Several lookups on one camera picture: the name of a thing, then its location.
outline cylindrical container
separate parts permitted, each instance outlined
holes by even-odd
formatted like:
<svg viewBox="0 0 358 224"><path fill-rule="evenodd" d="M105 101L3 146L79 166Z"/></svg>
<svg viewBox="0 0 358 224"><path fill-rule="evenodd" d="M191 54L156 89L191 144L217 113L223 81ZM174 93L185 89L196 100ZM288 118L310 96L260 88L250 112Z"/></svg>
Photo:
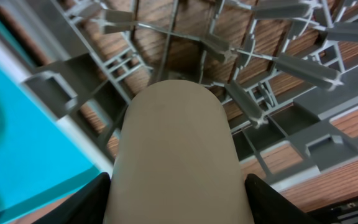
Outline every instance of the cylindrical container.
<svg viewBox="0 0 358 224"><path fill-rule="evenodd" d="M201 85L169 80L130 104L106 223L253 223L226 114Z"/></svg>

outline wooden floor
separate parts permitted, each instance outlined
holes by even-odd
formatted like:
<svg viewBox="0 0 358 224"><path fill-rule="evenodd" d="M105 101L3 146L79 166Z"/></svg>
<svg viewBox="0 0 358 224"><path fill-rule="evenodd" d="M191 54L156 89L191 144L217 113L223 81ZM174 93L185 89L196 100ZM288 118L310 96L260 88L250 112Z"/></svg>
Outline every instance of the wooden floor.
<svg viewBox="0 0 358 224"><path fill-rule="evenodd" d="M257 0L245 0L242 2L256 4L256 1ZM172 2L173 0L139 0L136 19L167 27L170 20ZM109 3L114 9L124 11L130 9L130 1L128 0L113 0L109 1ZM337 2L335 2L335 0L329 0L331 11L335 10L336 4ZM210 18L213 13L213 7L214 1L209 0L180 1L174 30L198 36L205 34L209 24L208 18ZM216 24L214 33L229 40L235 46L239 46L251 16L252 14L250 12L225 6ZM94 24L85 24L84 27L106 57L120 52L126 46L120 34L100 35ZM258 22L255 29L255 51L270 55L277 53L277 44L288 28L288 22L285 21ZM300 38L291 42L287 52L293 55L306 49L313 45L317 36L318 33L316 31L308 29ZM134 42L140 49L140 54L146 59L147 63L158 66L161 61L165 38L165 35L152 30L136 29ZM358 44L340 42L339 48L341 49L344 60L350 60L358 54ZM195 71L199 60L200 47L197 43L178 38L172 39L167 68L191 74ZM228 81L233 63L234 59L222 65L207 58L205 75L206 77ZM266 71L268 68L269 61L253 58L247 68L241 71L238 81L243 83L261 72ZM147 86L148 80L149 78L145 70L139 70L135 75L126 78L125 83L130 87L133 93L137 94ZM279 95L301 83L301 80L283 74L274 78L271 86L273 92ZM211 91L218 95L223 92L223 89L212 88ZM241 114L241 111L234 103L228 103L224 105L224 108L228 119L233 119ZM92 112L88 112L90 120L92 120L92 116L94 116ZM96 127L100 128L98 121L94 120L93 123ZM341 120L336 121L334 124L352 137L358 135L358 111L351 116L341 118ZM112 138L109 142L109 148L114 155L118 153L118 143L118 140L115 138ZM283 166L288 165L281 161L282 157L287 156L288 153L290 153L288 147L282 147L279 151L266 155L266 158L270 161L269 164L274 169L282 169ZM257 163L252 163L252 161L249 165L243 165L242 169L244 174L248 172L259 172L260 168L257 165ZM358 161L297 185L282 194L304 211L309 211L338 200L358 195Z"/></svg>

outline black object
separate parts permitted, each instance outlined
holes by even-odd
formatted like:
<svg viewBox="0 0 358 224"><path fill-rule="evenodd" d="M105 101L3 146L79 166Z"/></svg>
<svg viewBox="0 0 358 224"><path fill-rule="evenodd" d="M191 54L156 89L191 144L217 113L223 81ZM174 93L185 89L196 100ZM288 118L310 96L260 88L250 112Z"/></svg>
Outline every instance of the black object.
<svg viewBox="0 0 358 224"><path fill-rule="evenodd" d="M358 224L358 196L308 212L322 224Z"/></svg>
<svg viewBox="0 0 358 224"><path fill-rule="evenodd" d="M40 218L35 224L98 224L103 223L110 191L110 176L99 174L81 190L57 208Z"/></svg>
<svg viewBox="0 0 358 224"><path fill-rule="evenodd" d="M103 223L110 185L110 176L99 174L35 223ZM358 197L304 213L255 174L249 174L244 185L255 224L358 224Z"/></svg>

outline blue surface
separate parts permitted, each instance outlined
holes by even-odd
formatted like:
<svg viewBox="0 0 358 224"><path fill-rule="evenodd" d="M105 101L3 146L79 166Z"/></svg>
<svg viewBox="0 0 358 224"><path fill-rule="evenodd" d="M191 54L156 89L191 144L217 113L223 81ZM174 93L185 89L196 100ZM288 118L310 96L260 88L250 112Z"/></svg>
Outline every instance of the blue surface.
<svg viewBox="0 0 358 224"><path fill-rule="evenodd" d="M65 196L98 174L0 70L0 222Z"/></svg>

